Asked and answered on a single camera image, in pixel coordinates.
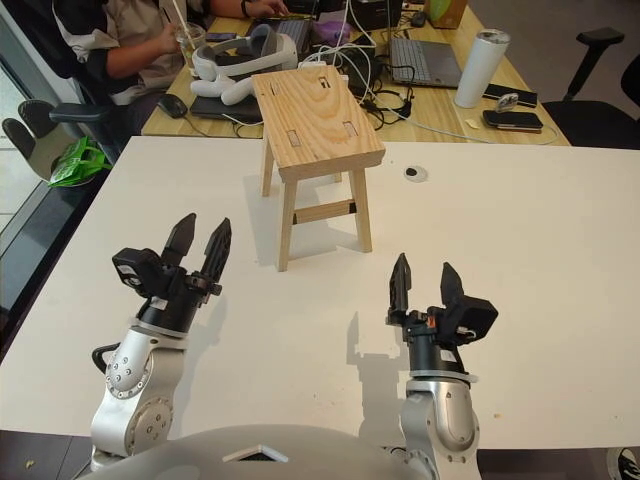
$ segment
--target plastic bag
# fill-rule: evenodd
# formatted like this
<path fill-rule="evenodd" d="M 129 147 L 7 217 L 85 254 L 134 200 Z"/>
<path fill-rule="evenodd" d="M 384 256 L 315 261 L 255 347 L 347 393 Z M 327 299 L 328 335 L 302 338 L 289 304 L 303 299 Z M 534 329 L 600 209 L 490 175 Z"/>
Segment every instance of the plastic bag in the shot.
<path fill-rule="evenodd" d="M 58 159 L 50 187 L 70 187 L 87 183 L 100 170 L 111 170 L 106 156 L 89 137 L 82 137 L 70 144 Z"/>

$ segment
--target wristwatch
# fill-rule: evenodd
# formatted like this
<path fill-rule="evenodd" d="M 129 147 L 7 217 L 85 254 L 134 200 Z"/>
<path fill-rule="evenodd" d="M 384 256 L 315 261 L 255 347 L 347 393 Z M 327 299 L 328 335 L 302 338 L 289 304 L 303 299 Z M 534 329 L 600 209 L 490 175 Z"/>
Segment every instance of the wristwatch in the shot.
<path fill-rule="evenodd" d="M 249 18 L 249 14 L 247 13 L 247 2 L 249 0 L 240 0 L 240 8 L 242 9 L 242 14 L 246 17 Z"/>

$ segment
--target hand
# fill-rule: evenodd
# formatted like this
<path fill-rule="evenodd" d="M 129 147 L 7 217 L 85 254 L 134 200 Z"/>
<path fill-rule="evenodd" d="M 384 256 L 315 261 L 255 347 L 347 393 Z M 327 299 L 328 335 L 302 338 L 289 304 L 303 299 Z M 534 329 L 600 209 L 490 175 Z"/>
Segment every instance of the hand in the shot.
<path fill-rule="evenodd" d="M 289 15 L 289 10 L 282 0 L 254 0 L 247 2 L 247 13 L 250 17 L 274 17 Z"/>
<path fill-rule="evenodd" d="M 165 53 L 174 53 L 178 51 L 179 45 L 176 40 L 176 27 L 168 23 L 165 25 L 162 33 L 156 37 L 160 51 L 164 55 Z"/>

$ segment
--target black phone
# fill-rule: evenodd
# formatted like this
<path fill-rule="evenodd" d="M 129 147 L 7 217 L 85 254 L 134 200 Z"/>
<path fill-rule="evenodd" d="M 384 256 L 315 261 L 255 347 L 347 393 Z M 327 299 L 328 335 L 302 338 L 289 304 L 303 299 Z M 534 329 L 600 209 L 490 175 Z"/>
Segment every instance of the black phone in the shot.
<path fill-rule="evenodd" d="M 502 112 L 485 110 L 482 118 L 490 127 L 501 130 L 515 130 L 522 132 L 540 133 L 542 122 L 535 113 L 528 112 Z"/>
<path fill-rule="evenodd" d="M 518 90 L 517 88 L 505 87 L 503 85 L 496 85 L 494 83 L 489 84 L 482 96 L 497 100 L 507 93 L 518 94 L 518 105 L 523 105 L 525 107 L 531 108 L 535 108 L 535 106 L 538 105 L 538 94 L 536 92 Z"/>
<path fill-rule="evenodd" d="M 233 40 L 234 38 L 236 38 L 238 36 L 238 34 L 236 33 L 218 33 L 218 32 L 213 32 L 213 33 L 207 33 L 205 36 L 205 39 L 207 42 L 225 42 L 227 40 Z"/>

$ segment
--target white table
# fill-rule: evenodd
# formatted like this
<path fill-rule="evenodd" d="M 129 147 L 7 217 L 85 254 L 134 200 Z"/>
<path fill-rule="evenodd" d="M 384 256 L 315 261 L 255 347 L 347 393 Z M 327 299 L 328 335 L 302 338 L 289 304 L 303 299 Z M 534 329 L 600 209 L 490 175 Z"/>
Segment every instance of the white table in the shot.
<path fill-rule="evenodd" d="M 447 260 L 469 295 L 500 312 L 486 339 L 461 350 L 480 377 L 472 395 L 481 448 L 640 444 L 640 155 L 387 146 L 383 165 L 367 172 L 373 253 L 358 251 L 352 218 L 314 222 L 294 228 L 297 258 L 277 273 L 278 198 L 259 195 L 259 141 L 132 139 L 0 367 L 0 428 L 89 434 L 103 395 L 89 354 L 120 341 L 141 303 L 111 256 L 160 251 L 194 211 L 186 267 L 201 266 L 224 216 L 233 242 L 223 294 L 191 329 L 172 437 L 301 423 L 402 443 L 408 360 L 384 316 L 404 251 L 414 307 L 439 304 Z M 413 164 L 428 181 L 404 178 Z M 347 189 L 304 182 L 299 203 Z"/>

